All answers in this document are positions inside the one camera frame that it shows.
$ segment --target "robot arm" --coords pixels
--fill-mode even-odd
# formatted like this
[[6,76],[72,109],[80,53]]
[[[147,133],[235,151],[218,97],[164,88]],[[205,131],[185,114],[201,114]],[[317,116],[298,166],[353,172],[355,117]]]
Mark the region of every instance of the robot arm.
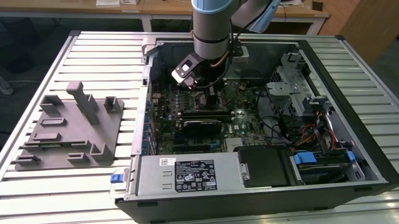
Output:
[[191,0],[191,3],[195,52],[178,65],[172,76],[178,83],[194,88],[198,84],[194,78],[197,67],[201,64],[211,65],[215,61],[223,61],[231,53],[230,21],[245,28],[251,25],[251,31],[263,32],[281,0]]

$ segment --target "gray 3d printed holder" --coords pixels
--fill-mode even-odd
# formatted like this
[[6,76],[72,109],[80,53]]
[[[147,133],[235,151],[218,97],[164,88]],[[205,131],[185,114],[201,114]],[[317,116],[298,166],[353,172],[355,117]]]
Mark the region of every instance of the gray 3d printed holder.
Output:
[[15,161],[19,171],[112,165],[124,102],[95,100],[82,82],[70,82],[67,93],[76,102],[44,96],[40,119]]

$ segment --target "aluminum table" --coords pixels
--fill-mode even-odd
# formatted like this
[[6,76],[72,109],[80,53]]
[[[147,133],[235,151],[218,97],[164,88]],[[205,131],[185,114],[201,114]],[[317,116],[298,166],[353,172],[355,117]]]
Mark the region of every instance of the aluminum table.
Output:
[[[183,38],[190,34],[134,32],[74,32],[50,68],[10,140],[0,152],[0,219],[3,224],[110,223],[135,221],[110,197],[110,175],[128,167],[134,140],[136,93],[144,44],[158,37]],[[399,170],[399,100],[349,43],[335,36],[242,35],[246,39],[306,39],[343,91],[394,167]],[[321,87],[315,77],[314,83]],[[12,161],[40,116],[38,103],[46,94],[72,99],[64,91],[68,81],[83,81],[87,94],[102,99],[116,96],[126,108],[112,166],[18,172]],[[124,190],[118,184],[116,191]],[[295,224],[399,222],[399,192],[359,198],[333,210],[265,216],[233,217],[185,222],[259,224],[291,221]]]

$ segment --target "gray carpet floor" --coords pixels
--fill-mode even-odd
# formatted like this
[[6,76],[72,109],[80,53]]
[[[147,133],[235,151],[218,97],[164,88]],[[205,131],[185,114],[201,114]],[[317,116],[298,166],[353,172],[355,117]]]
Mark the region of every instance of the gray carpet floor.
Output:
[[[58,52],[66,42],[71,30],[86,31],[143,31],[139,20],[118,19],[62,19],[56,26],[51,18],[32,18],[39,44],[28,47],[35,67],[27,72],[12,74],[0,66],[0,75],[8,81],[42,81]],[[155,32],[189,32],[190,21],[152,21]],[[11,34],[0,26],[0,47],[14,42]],[[0,51],[0,58],[8,57],[10,52]],[[395,41],[373,69],[399,97],[399,41]],[[39,87],[35,82],[12,82],[15,93],[11,96],[0,94],[0,149],[8,139],[8,134],[24,113],[27,105]]]

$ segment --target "power supply label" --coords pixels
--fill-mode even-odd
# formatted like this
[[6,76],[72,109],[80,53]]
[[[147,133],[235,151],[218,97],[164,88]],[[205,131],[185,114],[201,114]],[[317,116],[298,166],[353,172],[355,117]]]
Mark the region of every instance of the power supply label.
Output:
[[182,192],[218,190],[214,160],[175,162],[175,190]]

